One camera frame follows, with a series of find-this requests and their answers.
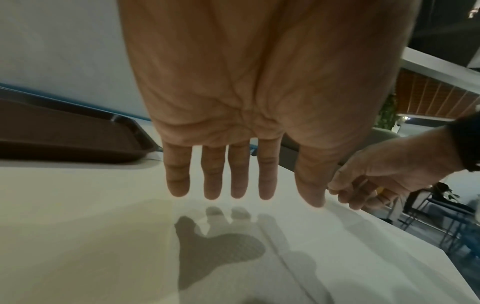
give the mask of dark sleeve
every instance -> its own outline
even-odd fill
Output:
[[[463,166],[480,171],[480,112],[448,124]]]

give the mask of tabletop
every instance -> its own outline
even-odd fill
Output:
[[[330,195],[310,207],[286,169],[260,200],[255,157],[243,199],[226,166],[206,200],[200,157],[184,198],[155,160],[2,161],[0,302],[480,303],[442,250]]]

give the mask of person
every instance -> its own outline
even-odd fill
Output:
[[[336,172],[328,190],[352,209],[378,208],[465,169],[480,171],[480,112],[359,151]],[[382,191],[374,195],[378,188]]]
[[[371,129],[400,68],[420,0],[118,0],[123,36],[162,138],[170,192],[190,188],[201,145],[204,193],[244,196],[258,137],[259,193],[277,187],[281,140],[300,144],[300,195],[313,206],[339,160]]]

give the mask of floor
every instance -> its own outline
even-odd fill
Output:
[[[376,210],[373,214],[379,218],[385,218],[388,215],[388,210]],[[428,218],[422,218],[422,220],[433,224]],[[400,227],[402,223],[397,222],[394,223],[394,225]],[[439,247],[439,244],[444,237],[442,232],[419,222],[412,224],[407,232],[436,247]],[[467,248],[463,248],[455,255],[449,257],[475,294],[480,298],[480,259],[472,258],[469,255],[469,249]]]

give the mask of tray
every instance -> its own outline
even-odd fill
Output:
[[[0,158],[122,163],[158,149],[131,118],[0,88]]]

